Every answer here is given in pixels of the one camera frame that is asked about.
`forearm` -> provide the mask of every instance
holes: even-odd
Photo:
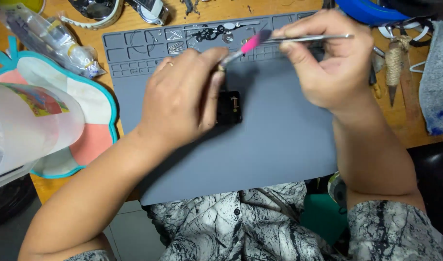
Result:
[[[410,155],[387,125],[369,90],[333,113],[338,168],[348,189],[380,196],[402,196],[418,190]]]
[[[143,144],[133,131],[75,174],[33,218],[21,254],[55,253],[96,237],[166,156],[155,148],[157,144]]]

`tweezers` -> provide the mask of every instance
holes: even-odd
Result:
[[[270,38],[264,41],[264,44],[276,44],[282,42],[306,42],[306,41],[319,41],[326,39],[337,39],[337,38],[353,38],[353,34],[323,34],[323,35],[304,35],[297,38],[286,38],[286,37],[276,37]]]

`gray silicone mat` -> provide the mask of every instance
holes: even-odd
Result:
[[[140,121],[145,83],[155,66],[170,56],[168,48],[175,43],[184,49],[227,46],[234,51],[252,36],[247,27],[256,32],[273,30],[312,13],[105,33],[102,40],[124,132]],[[246,21],[259,24],[234,29],[230,44],[222,41],[222,35],[198,43],[191,36],[196,31],[182,31]],[[319,59],[322,53],[315,55]],[[240,92],[242,123],[217,126],[203,139],[173,153],[138,186],[145,192],[142,205],[302,181],[337,170],[332,116],[305,99],[292,65],[277,44],[261,45],[231,63],[225,88]]]

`hand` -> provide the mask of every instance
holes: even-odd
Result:
[[[226,48],[204,53],[188,49],[166,57],[148,80],[143,114],[136,130],[147,142],[171,152],[197,139],[215,125],[219,87],[224,73],[213,68]]]
[[[306,44],[283,43],[280,49],[293,63],[306,98],[331,111],[340,110],[369,92],[368,79],[373,38],[370,29],[335,10],[320,10],[273,32],[273,36],[353,34],[353,39],[331,39],[324,60],[317,62]]]

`pot holder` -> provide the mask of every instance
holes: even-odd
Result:
[[[55,87],[73,96],[85,115],[85,129],[72,145],[39,159],[30,171],[43,178],[62,178],[84,169],[117,141],[116,104],[100,84],[73,74],[44,55],[18,51],[9,36],[10,58],[0,51],[0,82]]]

